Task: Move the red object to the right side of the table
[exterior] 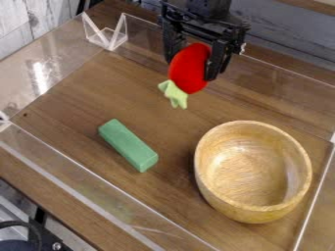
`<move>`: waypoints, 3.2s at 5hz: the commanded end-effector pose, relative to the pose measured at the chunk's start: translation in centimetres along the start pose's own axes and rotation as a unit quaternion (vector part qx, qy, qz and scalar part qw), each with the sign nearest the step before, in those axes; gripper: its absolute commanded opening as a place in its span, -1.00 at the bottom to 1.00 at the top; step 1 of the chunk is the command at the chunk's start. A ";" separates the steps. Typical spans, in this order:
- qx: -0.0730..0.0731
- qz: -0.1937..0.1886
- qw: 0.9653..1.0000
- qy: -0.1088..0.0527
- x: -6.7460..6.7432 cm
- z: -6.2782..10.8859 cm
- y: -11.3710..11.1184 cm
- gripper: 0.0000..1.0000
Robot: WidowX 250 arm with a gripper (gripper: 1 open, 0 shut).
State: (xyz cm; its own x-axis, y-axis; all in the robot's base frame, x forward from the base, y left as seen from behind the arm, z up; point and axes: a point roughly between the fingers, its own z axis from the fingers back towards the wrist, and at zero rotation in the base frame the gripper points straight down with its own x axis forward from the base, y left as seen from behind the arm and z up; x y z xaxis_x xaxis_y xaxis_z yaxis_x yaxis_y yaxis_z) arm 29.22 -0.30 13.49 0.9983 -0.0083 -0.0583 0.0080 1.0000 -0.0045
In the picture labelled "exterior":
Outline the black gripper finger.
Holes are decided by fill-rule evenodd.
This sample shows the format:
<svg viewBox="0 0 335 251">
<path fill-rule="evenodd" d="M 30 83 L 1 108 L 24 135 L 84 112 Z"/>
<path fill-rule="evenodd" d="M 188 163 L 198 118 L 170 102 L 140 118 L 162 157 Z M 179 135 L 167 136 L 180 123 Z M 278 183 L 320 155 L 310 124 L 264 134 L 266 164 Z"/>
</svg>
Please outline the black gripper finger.
<svg viewBox="0 0 335 251">
<path fill-rule="evenodd" d="M 212 51 L 206 63 L 204 79 L 212 81 L 218 78 L 230 64 L 232 48 L 227 41 L 216 40 L 212 44 Z"/>
<path fill-rule="evenodd" d="M 163 20 L 163 41 L 166 50 L 166 60 L 170 63 L 175 54 L 186 45 L 186 38 L 179 24 Z"/>
</svg>

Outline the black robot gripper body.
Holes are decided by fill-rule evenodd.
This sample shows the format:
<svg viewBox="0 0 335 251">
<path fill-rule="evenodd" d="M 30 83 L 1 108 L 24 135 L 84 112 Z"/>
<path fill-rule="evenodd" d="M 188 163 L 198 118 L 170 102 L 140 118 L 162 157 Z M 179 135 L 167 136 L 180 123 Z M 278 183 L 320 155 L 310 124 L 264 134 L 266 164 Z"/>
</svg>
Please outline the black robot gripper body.
<svg viewBox="0 0 335 251">
<path fill-rule="evenodd" d="M 212 44 L 227 41 L 232 52 L 240 54 L 250 24 L 231 13 L 232 0 L 186 0 L 184 4 L 162 0 L 160 25 L 163 20 L 182 26 L 184 38 L 192 36 Z"/>
</svg>

